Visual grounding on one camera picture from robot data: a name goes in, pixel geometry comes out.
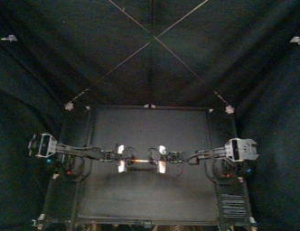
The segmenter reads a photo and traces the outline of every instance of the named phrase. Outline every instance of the black cloth wall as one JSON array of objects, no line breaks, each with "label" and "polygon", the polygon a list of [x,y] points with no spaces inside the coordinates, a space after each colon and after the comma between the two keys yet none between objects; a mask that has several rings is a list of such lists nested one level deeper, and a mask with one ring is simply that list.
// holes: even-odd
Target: black cloth wall
[{"label": "black cloth wall", "polygon": [[261,230],[300,231],[300,46],[238,109],[241,137],[258,143],[249,189]]}]

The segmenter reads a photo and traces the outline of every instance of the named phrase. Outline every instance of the cable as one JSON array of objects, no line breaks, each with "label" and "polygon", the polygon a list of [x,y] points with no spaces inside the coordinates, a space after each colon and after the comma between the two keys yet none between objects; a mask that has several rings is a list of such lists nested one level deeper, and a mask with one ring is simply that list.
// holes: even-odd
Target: cable
[{"label": "cable", "polygon": [[124,59],[124,61],[122,61],[122,62],[116,65],[116,67],[115,67],[112,70],[110,70],[110,71],[107,72],[107,74],[103,75],[103,77],[100,77],[100,78],[95,81],[95,83],[94,83],[88,88],[86,88],[86,89],[79,93],[78,96],[75,96],[75,97],[69,100],[69,103],[74,102],[74,101],[86,93],[86,91],[88,91],[88,90],[103,80],[103,78],[104,78],[111,72],[114,72],[114,70],[115,70],[119,66],[122,66],[122,64],[123,64],[127,60],[130,60],[131,57],[132,57],[132,56],[134,56],[148,44],[150,44],[150,42],[148,42],[146,45],[143,45],[143,46],[136,50],[136,52],[135,52],[134,54],[131,54],[131,55]]},{"label": "cable", "polygon": [[183,173],[183,165],[184,165],[184,162],[180,164],[180,172],[178,174],[174,175],[174,174],[168,173],[168,175],[171,177],[179,177],[182,175],[182,173]]},{"label": "cable", "polygon": [[[126,13],[126,11],[115,4],[115,2],[112,0],[107,0],[124,14],[126,16],[139,25],[139,27],[146,31],[150,32],[140,24],[139,22]],[[152,38],[158,41],[158,43],[167,49],[167,51],[171,53],[171,55],[176,58],[176,60],[182,63],[182,65],[186,67],[186,69],[188,71],[191,71],[191,73],[194,74],[195,77],[198,77],[199,79],[203,79],[195,72],[194,70],[188,67],[188,65],[180,60],[180,58],[178,57],[178,55],[171,51],[171,49],[167,47],[167,45],[158,39],[208,0],[204,0],[158,36],[152,36]],[[78,96],[75,96],[68,103],[74,102],[88,90],[90,88],[92,88],[99,82],[100,80],[150,44],[151,42],[148,42],[142,48],[139,48],[139,50],[123,61],[120,62],[120,64],[111,70],[108,71],[108,73],[99,79],[95,81],[95,83],[87,88],[84,89],[80,94]],[[222,97],[222,95],[218,93],[217,90],[214,90],[208,85],[207,85],[208,89],[214,92],[215,96],[219,98],[219,100],[226,104],[226,106],[229,105],[229,102],[225,100],[225,98]]]}]

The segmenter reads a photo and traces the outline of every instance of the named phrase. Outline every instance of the metal frame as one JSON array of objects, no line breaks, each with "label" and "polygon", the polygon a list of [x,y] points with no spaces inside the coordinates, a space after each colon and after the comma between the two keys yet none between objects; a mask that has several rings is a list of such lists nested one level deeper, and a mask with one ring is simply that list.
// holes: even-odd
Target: metal frame
[{"label": "metal frame", "polygon": [[[98,108],[130,108],[130,109],[146,109],[139,106],[99,106]],[[198,108],[198,107],[159,107],[159,109],[166,109],[166,110],[206,110],[204,108]],[[226,115],[231,121],[233,124],[233,117],[230,115]],[[92,122],[92,110],[88,111],[87,115],[87,125],[86,125],[86,130],[87,130],[87,144],[90,144],[91,140],[91,134],[92,134],[92,127],[91,127],[91,122]],[[211,127],[211,115],[207,111],[206,113],[206,122],[207,122],[207,143],[208,143],[208,149],[214,148],[213,147],[213,127]],[[210,178],[215,185],[217,189],[217,200],[218,200],[218,222],[190,222],[190,221],[176,221],[171,222],[167,220],[156,220],[152,221],[150,219],[139,219],[139,218],[126,218],[126,217],[111,217],[111,218],[83,218],[78,217],[78,207],[80,204],[80,189],[82,189],[82,184],[83,184],[83,179],[87,176],[87,174],[82,175],[74,182],[71,182],[71,189],[74,189],[74,198],[72,198],[72,206],[71,206],[71,214],[68,219],[52,219],[48,217],[48,209],[49,205],[52,203],[51,201],[51,194],[52,190],[55,187],[55,183],[57,178],[51,179],[49,185],[48,185],[48,191],[47,191],[47,197],[45,197],[45,202],[44,202],[44,220],[41,221],[41,224],[47,225],[49,223],[57,222],[57,223],[64,223],[68,226],[69,230],[75,229],[75,224],[126,224],[126,225],[136,225],[136,226],[150,226],[150,225],[187,225],[187,226],[219,226],[221,231],[227,231],[230,226],[242,226],[246,228],[246,230],[251,231],[254,230],[254,224],[251,223],[251,210],[250,210],[250,204],[249,204],[249,195],[247,195],[247,188],[246,188],[246,183],[243,181],[238,181],[238,179],[230,179],[230,180],[215,180],[213,177],[211,171],[208,171],[210,165],[211,165],[213,160],[206,160],[204,166],[206,166],[206,176]],[[237,191],[241,193],[239,195],[233,195],[230,194],[229,191],[229,184],[237,182]],[[241,200],[243,202],[243,208],[245,209],[245,216],[242,217],[226,217],[226,208],[225,206],[225,197],[226,195],[234,196],[235,198],[241,197]]]}]

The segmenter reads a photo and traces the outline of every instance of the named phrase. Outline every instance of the black backdrop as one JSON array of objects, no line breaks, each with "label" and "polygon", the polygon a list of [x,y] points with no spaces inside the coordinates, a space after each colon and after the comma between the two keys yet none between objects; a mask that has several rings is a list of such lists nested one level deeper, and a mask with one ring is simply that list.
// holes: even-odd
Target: black backdrop
[{"label": "black backdrop", "polygon": [[[160,33],[200,2],[156,1],[154,14],[148,2],[116,3],[146,28],[155,16]],[[249,187],[261,230],[300,230],[300,46],[289,43],[300,1],[204,6],[162,38],[202,80],[156,44],[78,103],[222,106],[210,85],[237,107],[239,136],[258,142]],[[28,137],[57,135],[63,104],[147,41],[103,1],[0,1],[0,37],[11,33],[19,42],[0,42],[0,226],[40,212],[31,174],[43,166],[20,159]]]}]

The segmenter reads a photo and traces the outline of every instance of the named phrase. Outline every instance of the metal rod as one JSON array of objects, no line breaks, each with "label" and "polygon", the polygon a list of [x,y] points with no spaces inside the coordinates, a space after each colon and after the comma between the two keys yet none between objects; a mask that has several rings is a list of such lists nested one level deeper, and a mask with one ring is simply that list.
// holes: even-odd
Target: metal rod
[{"label": "metal rod", "polygon": [[131,162],[150,162],[148,160],[131,160]]}]

